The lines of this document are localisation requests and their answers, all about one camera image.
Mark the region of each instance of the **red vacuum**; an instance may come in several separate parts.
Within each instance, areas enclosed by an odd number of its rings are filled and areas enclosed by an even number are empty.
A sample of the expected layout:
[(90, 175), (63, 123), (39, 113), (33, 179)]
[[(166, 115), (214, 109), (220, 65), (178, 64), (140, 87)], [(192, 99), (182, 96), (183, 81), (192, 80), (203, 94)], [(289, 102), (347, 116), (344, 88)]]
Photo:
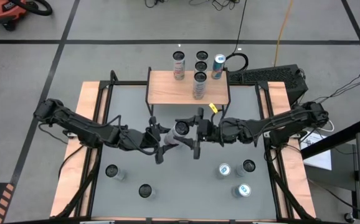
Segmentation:
[(53, 10), (45, 0), (35, 0), (42, 4), (46, 10), (39, 10), (39, 6), (34, 1), (26, 0), (0, 0), (0, 24), (8, 31), (16, 29), (16, 22), (31, 12), (40, 16), (49, 16)]

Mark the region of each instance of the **wooden shelf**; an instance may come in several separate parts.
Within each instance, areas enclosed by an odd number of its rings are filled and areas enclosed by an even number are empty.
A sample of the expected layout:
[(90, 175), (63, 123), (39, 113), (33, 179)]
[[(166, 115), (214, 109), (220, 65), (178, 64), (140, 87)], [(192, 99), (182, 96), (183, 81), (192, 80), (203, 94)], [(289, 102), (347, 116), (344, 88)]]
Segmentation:
[(149, 74), (148, 103), (203, 105), (229, 103), (227, 76), (223, 71), (222, 78), (215, 80), (211, 72), (207, 72), (206, 92), (201, 100), (192, 97), (194, 71), (186, 71), (183, 80), (175, 80), (173, 71), (151, 71)]

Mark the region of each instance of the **silver can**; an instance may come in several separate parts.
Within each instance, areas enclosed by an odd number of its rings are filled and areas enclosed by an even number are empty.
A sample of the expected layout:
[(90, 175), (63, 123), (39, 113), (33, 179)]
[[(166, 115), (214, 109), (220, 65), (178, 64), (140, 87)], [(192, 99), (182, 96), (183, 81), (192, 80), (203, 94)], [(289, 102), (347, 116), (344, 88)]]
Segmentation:
[(207, 62), (207, 58), (208, 58), (208, 54), (203, 51), (200, 50), (198, 51), (197, 55), (196, 55), (196, 61), (195, 62)]
[(165, 144), (182, 144), (178, 140), (175, 140), (175, 136), (177, 137), (185, 137), (190, 131), (190, 127), (187, 123), (183, 121), (177, 122), (172, 129), (165, 135), (163, 142)]
[(231, 193), (236, 198), (248, 197), (251, 189), (247, 184), (240, 184), (231, 189)]
[(119, 169), (119, 167), (114, 164), (107, 166), (107, 168), (105, 169), (105, 174), (108, 177), (114, 178), (119, 181), (122, 181), (125, 178), (125, 171)]
[(231, 167), (226, 163), (220, 164), (220, 166), (216, 169), (216, 176), (218, 179), (223, 179), (225, 177), (228, 177), (230, 173), (231, 173)]
[(206, 74), (206, 70), (207, 70), (207, 64), (205, 62), (197, 62), (197, 63), (195, 63), (194, 74), (196, 74), (198, 72), (203, 72), (203, 73)]
[(143, 184), (138, 189), (138, 194), (142, 198), (146, 199), (154, 199), (156, 196), (156, 191), (154, 188), (152, 188), (149, 184)]
[(222, 77), (223, 69), (224, 69), (225, 56), (222, 54), (218, 54), (215, 56), (215, 60), (213, 61), (212, 67), (212, 78), (220, 79)]
[(181, 51), (173, 53), (173, 75), (176, 80), (182, 80), (184, 78), (184, 72), (186, 71), (186, 59), (185, 55)]
[(204, 72), (197, 72), (194, 75), (194, 85), (192, 87), (192, 96), (196, 100), (204, 97), (206, 91), (206, 74)]
[(242, 164), (237, 166), (237, 168), (235, 169), (235, 173), (238, 176), (243, 177), (243, 176), (247, 175), (249, 172), (253, 172), (255, 170), (255, 168), (256, 168), (256, 165), (255, 165), (254, 161), (247, 159)]

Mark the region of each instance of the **paper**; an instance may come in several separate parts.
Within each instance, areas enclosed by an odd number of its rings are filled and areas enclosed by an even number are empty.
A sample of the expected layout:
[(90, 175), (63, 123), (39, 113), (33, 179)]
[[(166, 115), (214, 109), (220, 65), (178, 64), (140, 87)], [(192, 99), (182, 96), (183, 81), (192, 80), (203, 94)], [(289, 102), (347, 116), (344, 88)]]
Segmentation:
[[(303, 142), (300, 143), (300, 148), (303, 150), (304, 148), (322, 140), (323, 138), (326, 138), (326, 136), (321, 137), (319, 134), (312, 133), (307, 137), (307, 139), (303, 140)], [(305, 159), (303, 163), (313, 167), (332, 170), (331, 151), (327, 150), (325, 152), (312, 156), (308, 159)]]

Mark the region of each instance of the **gray floor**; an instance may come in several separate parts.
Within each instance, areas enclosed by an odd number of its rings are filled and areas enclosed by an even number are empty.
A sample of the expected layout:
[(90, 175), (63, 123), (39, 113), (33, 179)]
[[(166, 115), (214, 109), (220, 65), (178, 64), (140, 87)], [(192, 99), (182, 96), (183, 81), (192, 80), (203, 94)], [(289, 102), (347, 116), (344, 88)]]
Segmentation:
[[(54, 75), (48, 97), (59, 98), (75, 109), (81, 84), (106, 80), (114, 69), (119, 79), (146, 80), (147, 68), (172, 69), (170, 55), (206, 50), (229, 54), (234, 44), (184, 44), (187, 40), (235, 40), (243, 4), (233, 11), (216, 11), (209, 3), (189, 6), (187, 0), (169, 0), (147, 9), (142, 0), (80, 0), (69, 27), (68, 40), (141, 40), (137, 44), (66, 44), (56, 54), (72, 6), (79, 0), (49, 0), (54, 15), (29, 14), (14, 32), (0, 26), (0, 182), (8, 182), (17, 162), (32, 113), (48, 75)], [(360, 27), (360, 0), (348, 0)], [(288, 0), (249, 0), (242, 40), (276, 40)], [(143, 44), (142, 40), (177, 40), (169, 44)], [(284, 40), (359, 40), (341, 0), (297, 0), (284, 29)], [(57, 40), (55, 44), (21, 44), (15, 40)], [(275, 45), (239, 45), (249, 56), (249, 68), (273, 65)], [(53, 58), (59, 59), (57, 69)], [(229, 61), (229, 68), (238, 61)], [(306, 72), (309, 91), (303, 101), (330, 95), (360, 73), (360, 45), (281, 45), (277, 65), (297, 64)], [(324, 104), (339, 131), (360, 120), (360, 86)], [(60, 135), (60, 128), (54, 128)], [(48, 218), (57, 186), (57, 172), (65, 146), (36, 131), (21, 178), (17, 183), (6, 222)], [(348, 207), (325, 191), (310, 186), (317, 216), (343, 220)], [(350, 193), (334, 189), (351, 200)]]

